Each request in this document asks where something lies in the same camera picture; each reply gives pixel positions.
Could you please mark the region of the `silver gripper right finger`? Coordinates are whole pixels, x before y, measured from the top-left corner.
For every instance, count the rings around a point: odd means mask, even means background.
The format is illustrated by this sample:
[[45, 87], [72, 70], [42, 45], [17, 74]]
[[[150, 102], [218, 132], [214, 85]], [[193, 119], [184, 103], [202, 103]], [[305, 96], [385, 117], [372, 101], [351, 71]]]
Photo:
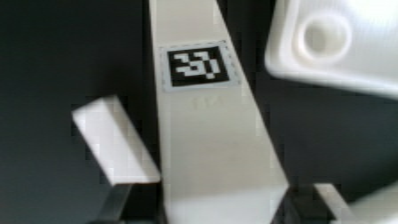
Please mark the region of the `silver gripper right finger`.
[[276, 224], [362, 224], [330, 183], [287, 188], [276, 209]]

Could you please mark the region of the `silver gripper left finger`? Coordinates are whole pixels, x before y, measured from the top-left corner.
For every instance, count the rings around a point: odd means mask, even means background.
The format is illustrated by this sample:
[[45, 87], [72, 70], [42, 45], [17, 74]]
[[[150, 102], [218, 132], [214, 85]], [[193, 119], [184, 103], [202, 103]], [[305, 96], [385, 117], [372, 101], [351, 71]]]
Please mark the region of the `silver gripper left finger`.
[[86, 224], [166, 224], [159, 202], [157, 183], [115, 185]]

